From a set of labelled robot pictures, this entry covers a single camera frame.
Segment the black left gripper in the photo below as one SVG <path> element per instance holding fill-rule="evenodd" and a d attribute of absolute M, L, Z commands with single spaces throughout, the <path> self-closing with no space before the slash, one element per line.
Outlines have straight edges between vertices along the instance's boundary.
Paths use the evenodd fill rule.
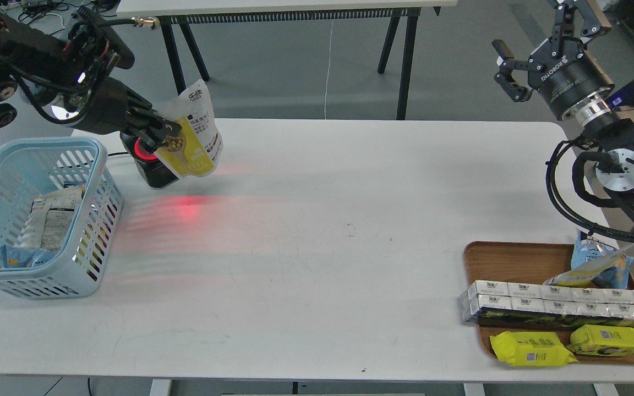
<path fill-rule="evenodd" d="M 148 100 L 114 78 L 101 83 L 85 115 L 74 128 L 98 135 L 127 131 L 127 149 L 137 155 L 136 144 L 151 155 L 178 124 L 160 116 Z"/>

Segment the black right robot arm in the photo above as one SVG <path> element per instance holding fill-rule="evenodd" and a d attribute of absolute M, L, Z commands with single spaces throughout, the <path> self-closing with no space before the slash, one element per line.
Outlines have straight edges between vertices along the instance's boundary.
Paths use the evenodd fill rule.
<path fill-rule="evenodd" d="M 588 43 L 611 24 L 594 1 L 551 1 L 553 32 L 526 60 L 516 60 L 503 40 L 495 81 L 515 102 L 539 93 L 558 120 L 576 119 L 581 135 L 561 142 L 548 161 L 545 183 L 554 208 L 589 234 L 634 244 L 634 81 L 614 83 L 588 52 Z M 571 171 L 576 195 L 599 208 L 618 208 L 632 221 L 629 231 L 605 227 L 572 210 L 561 197 L 556 168 L 572 146 L 581 149 Z"/>

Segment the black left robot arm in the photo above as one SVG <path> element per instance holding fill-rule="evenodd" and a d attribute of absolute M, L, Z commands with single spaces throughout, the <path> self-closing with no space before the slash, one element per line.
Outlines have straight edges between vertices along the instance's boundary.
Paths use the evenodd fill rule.
<path fill-rule="evenodd" d="M 73 13 L 66 36 L 43 33 L 0 11 L 0 128 L 15 120 L 8 100 L 21 90 L 43 119 L 96 135 L 119 132 L 153 153 L 178 137 L 181 126 L 111 77 L 130 69 L 134 55 L 116 25 L 154 29 L 154 17 L 106 20 L 88 7 Z"/>

